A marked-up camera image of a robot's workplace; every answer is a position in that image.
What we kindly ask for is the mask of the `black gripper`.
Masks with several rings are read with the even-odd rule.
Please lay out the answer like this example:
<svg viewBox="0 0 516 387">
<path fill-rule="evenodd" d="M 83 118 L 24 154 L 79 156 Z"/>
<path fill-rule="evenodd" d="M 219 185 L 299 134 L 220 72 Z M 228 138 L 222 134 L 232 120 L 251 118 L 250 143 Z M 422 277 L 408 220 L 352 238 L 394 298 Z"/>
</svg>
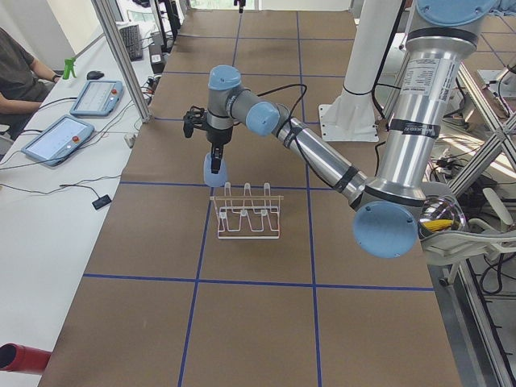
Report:
<svg viewBox="0 0 516 387">
<path fill-rule="evenodd" d="M 223 146 L 231 141 L 232 129 L 213 129 L 206 132 L 206 138 L 212 144 L 210 150 L 210 171 L 218 174 L 223 161 Z"/>
</svg>

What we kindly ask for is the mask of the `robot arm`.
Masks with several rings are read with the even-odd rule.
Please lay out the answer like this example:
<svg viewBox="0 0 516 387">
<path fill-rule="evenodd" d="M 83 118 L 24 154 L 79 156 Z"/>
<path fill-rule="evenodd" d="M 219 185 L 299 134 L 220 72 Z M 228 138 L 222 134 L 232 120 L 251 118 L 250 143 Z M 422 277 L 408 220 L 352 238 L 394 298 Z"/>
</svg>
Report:
<svg viewBox="0 0 516 387">
<path fill-rule="evenodd" d="M 228 181 L 223 149 L 234 125 L 272 135 L 297 154 L 313 173 L 342 194 L 356 212 L 352 233 L 366 252 L 396 258 L 409 252 L 419 236 L 426 200 L 422 188 L 427 161 L 439 137 L 453 81 L 462 62 L 476 51 L 492 1 L 417 1 L 406 41 L 409 62 L 389 121 L 378 170 L 364 173 L 347 147 L 331 144 L 291 116 L 284 105 L 259 97 L 241 81 L 238 69 L 211 69 L 208 104 L 202 125 L 211 149 L 204 160 L 204 182 Z"/>
</svg>

